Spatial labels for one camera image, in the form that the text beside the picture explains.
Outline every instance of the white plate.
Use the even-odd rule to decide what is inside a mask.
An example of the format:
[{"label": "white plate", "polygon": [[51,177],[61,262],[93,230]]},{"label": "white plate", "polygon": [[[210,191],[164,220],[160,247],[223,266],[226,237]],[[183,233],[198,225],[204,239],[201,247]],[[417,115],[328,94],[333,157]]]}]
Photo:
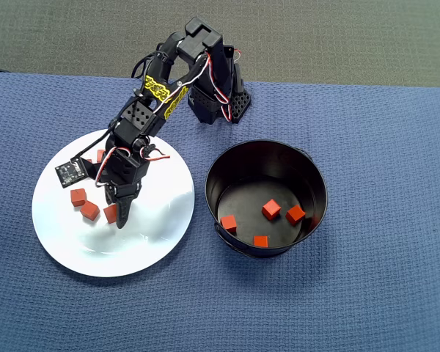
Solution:
[{"label": "white plate", "polygon": [[[150,163],[125,226],[119,230],[115,223],[108,224],[103,212],[108,206],[104,187],[96,188],[94,180],[86,179],[62,188],[55,171],[103,132],[75,140],[47,164],[34,190],[32,220],[45,250],[63,266],[90,276],[122,276],[158,262],[180,241],[194,211],[194,183],[176,150],[154,137],[152,143],[171,158]],[[105,143],[83,158],[96,162],[97,151],[105,149]],[[84,218],[81,207],[70,202],[70,190],[77,188],[84,188],[87,199],[100,208],[95,221]]]}]

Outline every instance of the circuit board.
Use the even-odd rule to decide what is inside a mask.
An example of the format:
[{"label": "circuit board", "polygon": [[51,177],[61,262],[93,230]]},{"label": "circuit board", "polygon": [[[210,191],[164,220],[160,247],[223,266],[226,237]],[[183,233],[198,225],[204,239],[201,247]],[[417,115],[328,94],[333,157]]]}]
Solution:
[{"label": "circuit board", "polygon": [[80,158],[74,162],[69,161],[68,163],[56,167],[56,172],[63,188],[88,177]]}]

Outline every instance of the yellow sticker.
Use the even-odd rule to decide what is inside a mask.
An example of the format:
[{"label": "yellow sticker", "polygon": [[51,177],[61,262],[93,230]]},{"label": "yellow sticker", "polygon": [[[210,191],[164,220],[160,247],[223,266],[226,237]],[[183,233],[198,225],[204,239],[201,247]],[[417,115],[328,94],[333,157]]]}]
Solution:
[{"label": "yellow sticker", "polygon": [[184,86],[181,89],[181,93],[171,102],[171,105],[166,109],[164,112],[164,119],[167,120],[169,115],[176,109],[176,106],[179,104],[179,102],[184,98],[184,95],[188,92],[189,88]]},{"label": "yellow sticker", "polygon": [[158,83],[150,76],[145,77],[145,88],[150,90],[160,101],[165,100],[171,93],[163,84]]}]

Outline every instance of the bowl rim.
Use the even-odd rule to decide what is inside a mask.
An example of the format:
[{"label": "bowl rim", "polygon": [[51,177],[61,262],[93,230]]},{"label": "bowl rim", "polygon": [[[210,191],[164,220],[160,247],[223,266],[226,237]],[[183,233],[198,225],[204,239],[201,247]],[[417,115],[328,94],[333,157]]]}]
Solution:
[{"label": "bowl rim", "polygon": [[[316,170],[318,171],[318,174],[321,177],[321,180],[323,181],[323,185],[324,185],[324,194],[325,194],[325,204],[324,204],[324,211],[323,211],[323,216],[321,216],[320,221],[316,224],[315,228],[313,230],[311,230],[306,236],[304,236],[303,238],[300,238],[297,241],[292,242],[291,244],[288,244],[286,246],[280,246],[280,247],[258,247],[255,246],[254,244],[250,244],[247,242],[242,241],[240,238],[236,238],[235,236],[233,236],[231,233],[229,233],[220,223],[220,221],[217,219],[217,217],[215,216],[215,214],[212,211],[212,208],[210,207],[210,205],[208,204],[208,199],[207,199],[207,180],[208,180],[208,176],[210,175],[210,172],[212,171],[213,165],[215,165],[215,163],[223,156],[225,155],[227,152],[229,152],[231,149],[234,149],[236,147],[240,147],[243,144],[249,144],[249,143],[257,143],[257,142],[270,142],[270,143],[275,143],[275,144],[281,144],[285,147],[288,147],[292,150],[295,150],[297,152],[299,152],[300,154],[304,155],[306,158],[308,158],[311,161],[311,164],[316,168]],[[204,197],[205,197],[205,202],[207,203],[208,206],[208,210],[210,211],[210,214],[212,215],[212,217],[215,219],[215,222],[220,226],[220,228],[222,228],[230,237],[234,238],[237,241],[240,241],[241,243],[246,244],[247,246],[250,246],[252,248],[256,248],[256,249],[262,249],[264,251],[267,251],[269,249],[273,249],[273,250],[277,250],[277,249],[289,249],[292,246],[295,246],[297,243],[300,243],[304,240],[306,240],[314,231],[316,231],[316,229],[321,225],[321,222],[324,220],[324,217],[326,215],[326,211],[328,210],[328,188],[326,186],[326,181],[324,180],[323,174],[321,173],[321,171],[319,170],[319,168],[316,166],[315,162],[313,161],[312,157],[305,152],[302,149],[296,148],[296,147],[292,147],[291,145],[284,143],[284,142],[279,142],[279,141],[274,141],[272,139],[253,139],[250,141],[245,141],[245,142],[240,142],[237,144],[234,144],[233,146],[227,148],[226,150],[224,150],[216,159],[215,161],[213,161],[213,163],[210,165],[208,172],[205,176],[205,182],[204,182]]]}]

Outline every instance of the wooden cube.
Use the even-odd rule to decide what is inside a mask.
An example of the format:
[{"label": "wooden cube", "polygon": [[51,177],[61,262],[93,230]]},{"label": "wooden cube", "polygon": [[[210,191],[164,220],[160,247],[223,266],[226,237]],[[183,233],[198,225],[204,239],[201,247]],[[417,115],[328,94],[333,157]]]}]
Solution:
[{"label": "wooden cube", "polygon": [[305,212],[300,208],[300,205],[296,205],[287,212],[285,217],[287,218],[288,222],[295,226],[304,216]]},{"label": "wooden cube", "polygon": [[106,215],[106,219],[108,219],[108,223],[112,224],[117,220],[117,204],[113,204],[104,208],[104,215]]},{"label": "wooden cube", "polygon": [[105,153],[104,149],[99,149],[98,151],[98,156],[96,158],[96,162],[100,163],[101,161],[103,161],[103,154]]},{"label": "wooden cube", "polygon": [[87,193],[83,188],[72,189],[70,191],[70,200],[74,207],[81,207],[87,200]]},{"label": "wooden cube", "polygon": [[267,236],[255,236],[254,245],[256,247],[269,247]]},{"label": "wooden cube", "polygon": [[224,216],[220,219],[221,225],[229,232],[236,232],[236,220],[233,215]]},{"label": "wooden cube", "polygon": [[98,216],[98,214],[100,213],[100,208],[98,208],[96,204],[86,201],[83,207],[81,207],[80,213],[85,218],[94,221],[96,219],[96,216]]},{"label": "wooden cube", "polygon": [[271,221],[280,214],[280,206],[275,200],[271,199],[263,206],[263,214]]}]

